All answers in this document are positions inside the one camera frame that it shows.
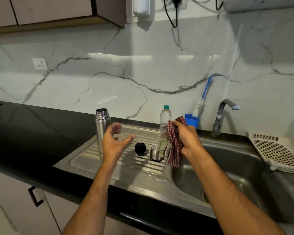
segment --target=clear plastic bottle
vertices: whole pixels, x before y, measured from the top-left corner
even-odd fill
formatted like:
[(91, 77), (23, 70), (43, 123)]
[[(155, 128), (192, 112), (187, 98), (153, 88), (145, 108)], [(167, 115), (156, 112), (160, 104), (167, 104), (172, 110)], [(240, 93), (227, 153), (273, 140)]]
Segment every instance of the clear plastic bottle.
[(172, 119), (171, 111), (169, 110), (169, 106), (164, 106), (164, 109), (160, 114), (160, 135), (163, 134), (166, 129), (165, 126), (168, 125), (168, 121)]

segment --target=blue brush handle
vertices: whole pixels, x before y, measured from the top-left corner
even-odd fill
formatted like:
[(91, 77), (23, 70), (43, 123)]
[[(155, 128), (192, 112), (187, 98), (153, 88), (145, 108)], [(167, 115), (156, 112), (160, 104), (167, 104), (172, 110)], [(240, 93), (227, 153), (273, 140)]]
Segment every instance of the blue brush handle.
[(207, 82), (206, 88), (205, 88), (204, 93), (203, 93), (203, 95), (202, 95), (202, 99), (205, 97), (206, 91), (207, 91), (207, 89), (208, 89), (208, 86), (209, 86), (209, 83), (210, 83), (212, 77), (213, 77), (213, 75), (208, 79), (208, 82)]

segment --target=black cap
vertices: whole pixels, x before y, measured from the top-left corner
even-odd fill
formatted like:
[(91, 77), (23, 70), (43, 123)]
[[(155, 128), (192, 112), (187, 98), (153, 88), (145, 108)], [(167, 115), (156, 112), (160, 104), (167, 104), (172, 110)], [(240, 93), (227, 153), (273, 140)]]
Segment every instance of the black cap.
[(146, 151), (146, 145), (143, 142), (138, 142), (135, 145), (135, 152), (137, 156), (143, 156)]

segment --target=light switch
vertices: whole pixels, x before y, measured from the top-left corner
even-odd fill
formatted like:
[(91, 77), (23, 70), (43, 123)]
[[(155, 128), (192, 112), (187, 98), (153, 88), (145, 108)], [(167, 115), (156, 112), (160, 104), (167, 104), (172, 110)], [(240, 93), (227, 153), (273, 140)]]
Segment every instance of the light switch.
[(32, 59), (36, 70), (48, 70), (45, 58)]

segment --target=electrical outlet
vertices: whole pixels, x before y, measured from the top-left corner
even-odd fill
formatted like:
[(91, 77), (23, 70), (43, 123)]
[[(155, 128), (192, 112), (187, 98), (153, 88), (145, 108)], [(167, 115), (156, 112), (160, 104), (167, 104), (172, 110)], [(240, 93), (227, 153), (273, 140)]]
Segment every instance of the electrical outlet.
[[(166, 0), (166, 7), (168, 11), (175, 11), (174, 4), (172, 0)], [(181, 0), (180, 4), (178, 5), (179, 10), (186, 9), (187, 6), (187, 0)], [(165, 10), (164, 1), (162, 0), (162, 9)]]
[(32, 62), (36, 70), (48, 70), (45, 58), (32, 59)]

